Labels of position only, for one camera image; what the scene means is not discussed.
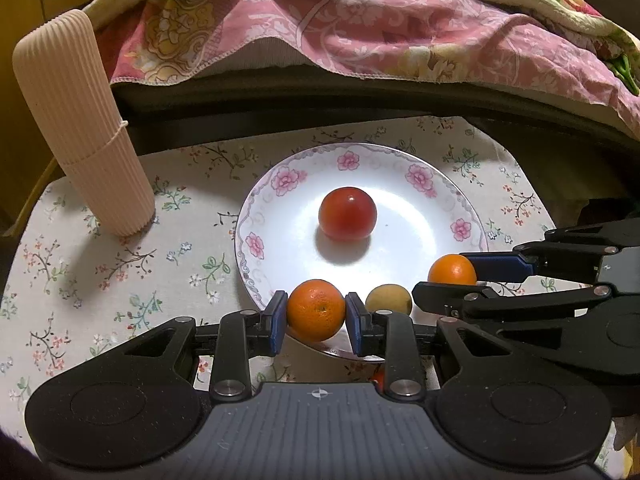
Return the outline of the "smooth small orange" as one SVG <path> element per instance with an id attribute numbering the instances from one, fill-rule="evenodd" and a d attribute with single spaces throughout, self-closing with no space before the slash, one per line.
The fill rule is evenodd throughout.
<path id="1" fill-rule="evenodd" d="M 427 279 L 431 283 L 470 285 L 477 282 L 472 262 L 465 256 L 449 254 L 438 258 L 431 266 Z"/>

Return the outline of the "tan longan fruit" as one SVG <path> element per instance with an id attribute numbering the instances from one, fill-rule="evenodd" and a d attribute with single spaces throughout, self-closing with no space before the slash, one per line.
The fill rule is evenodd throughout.
<path id="1" fill-rule="evenodd" d="M 369 312 L 391 310 L 410 315 L 413 307 L 408 290 L 397 284 L 384 284 L 369 292 L 366 308 Z"/>

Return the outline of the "small orange with navel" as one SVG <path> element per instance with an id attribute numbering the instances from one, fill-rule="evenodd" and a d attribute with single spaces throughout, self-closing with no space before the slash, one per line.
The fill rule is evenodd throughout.
<path id="1" fill-rule="evenodd" d="M 288 296 L 288 328 L 303 342 L 330 339 L 342 327 L 345 315 L 343 295 L 325 280 L 304 281 Z"/>

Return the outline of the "red cherry tomato with stem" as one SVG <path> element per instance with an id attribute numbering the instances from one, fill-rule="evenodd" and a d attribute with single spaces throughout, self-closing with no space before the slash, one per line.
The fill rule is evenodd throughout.
<path id="1" fill-rule="evenodd" d="M 384 367 L 378 366 L 376 368 L 376 370 L 370 377 L 370 382 L 375 385 L 375 388 L 376 390 L 378 390 L 378 392 L 383 392 L 385 382 Z"/>

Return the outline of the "dark sofa edge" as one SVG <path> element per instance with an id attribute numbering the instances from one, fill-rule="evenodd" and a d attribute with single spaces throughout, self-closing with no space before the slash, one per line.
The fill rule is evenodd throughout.
<path id="1" fill-rule="evenodd" d="M 611 126 L 472 84 L 349 78 L 307 65 L 112 88 L 140 153 L 349 122 L 461 116 L 507 148 L 559 226 L 639 213 L 639 143 Z"/>

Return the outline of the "white floral plate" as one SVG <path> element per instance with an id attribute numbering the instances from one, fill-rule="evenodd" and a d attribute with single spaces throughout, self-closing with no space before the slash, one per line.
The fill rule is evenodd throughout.
<path id="1" fill-rule="evenodd" d="M 254 303 L 325 280 L 361 298 L 413 289 L 440 257 L 484 252 L 480 216 L 442 172 L 396 148 L 308 148 L 266 171 L 236 222 L 235 257 Z"/>

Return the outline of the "large red tomato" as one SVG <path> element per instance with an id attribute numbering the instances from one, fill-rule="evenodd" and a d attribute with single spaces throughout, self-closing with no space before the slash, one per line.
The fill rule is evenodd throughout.
<path id="1" fill-rule="evenodd" d="M 318 220 L 322 233 L 332 240 L 354 242 L 372 233 L 378 210 L 369 194 L 345 186 L 329 192 L 322 200 Z"/>

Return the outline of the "floral tablecloth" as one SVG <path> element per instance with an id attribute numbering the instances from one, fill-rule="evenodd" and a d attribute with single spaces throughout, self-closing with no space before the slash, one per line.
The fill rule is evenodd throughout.
<path id="1" fill-rule="evenodd" d="M 1 428 L 29 446 L 24 413 L 48 379 L 179 315 L 214 324 L 255 307 L 235 257 L 236 222 L 267 170 L 308 148 L 367 143 L 427 162 L 480 216 L 489 250 L 540 240 L 547 206 L 511 152 L 466 120 L 402 118 L 192 145 L 144 156 L 155 216 L 107 233 L 67 180 L 32 211 L 1 298 Z"/>

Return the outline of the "pink floral blanket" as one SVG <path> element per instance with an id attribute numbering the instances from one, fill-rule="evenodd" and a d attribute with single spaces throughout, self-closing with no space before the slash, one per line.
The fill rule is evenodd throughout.
<path id="1" fill-rule="evenodd" d="M 362 79 L 476 84 L 639 134 L 639 41 L 585 0 L 93 0 L 111 82 L 171 86 L 260 40 Z"/>

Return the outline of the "pink ribbed cylinder case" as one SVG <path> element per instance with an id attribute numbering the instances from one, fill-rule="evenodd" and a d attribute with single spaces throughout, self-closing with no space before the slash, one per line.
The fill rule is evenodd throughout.
<path id="1" fill-rule="evenodd" d="M 30 32 L 12 65 L 44 140 L 102 228 L 117 236 L 141 231 L 155 212 L 154 194 L 87 14 L 70 10 Z"/>

